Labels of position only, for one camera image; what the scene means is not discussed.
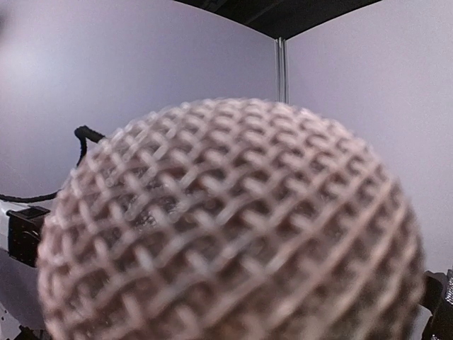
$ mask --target black clamp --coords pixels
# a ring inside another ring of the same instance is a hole
[[[49,212],[48,209],[41,207],[6,212],[9,216],[8,253],[10,257],[27,266],[36,267],[41,229],[44,217]]]
[[[448,277],[444,273],[425,272],[425,296],[420,303],[431,311],[423,331],[422,340],[431,340],[435,335],[441,340],[453,340],[453,305],[445,300]]]

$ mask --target white wall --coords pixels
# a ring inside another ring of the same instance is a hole
[[[274,42],[169,0],[4,1],[0,14],[0,193],[59,188],[80,125],[109,134],[203,98],[275,98]],[[42,324],[36,272],[0,254],[0,302]]]
[[[427,268],[445,272],[453,264],[452,1],[384,0],[292,38],[287,49],[291,103],[374,145],[412,199]]]

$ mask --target black cable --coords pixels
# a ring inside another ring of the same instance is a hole
[[[99,141],[102,140],[105,136],[100,134],[99,132],[96,132],[95,130],[90,129],[88,126],[85,125],[75,129],[74,134],[80,141],[80,157],[76,164],[76,167],[78,167],[88,150],[86,140],[90,140],[94,143],[99,143]],[[49,193],[47,195],[33,196],[27,198],[0,194],[0,200],[13,203],[37,203],[44,202],[45,200],[53,200],[55,197],[57,197],[57,194],[58,191],[55,191],[54,193]]]

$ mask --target black ceiling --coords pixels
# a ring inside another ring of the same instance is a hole
[[[231,19],[272,38],[289,39],[380,0],[176,0]]]

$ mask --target microphone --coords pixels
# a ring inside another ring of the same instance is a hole
[[[218,99],[131,122],[70,173],[38,249],[53,339],[405,339],[423,251],[334,120]]]

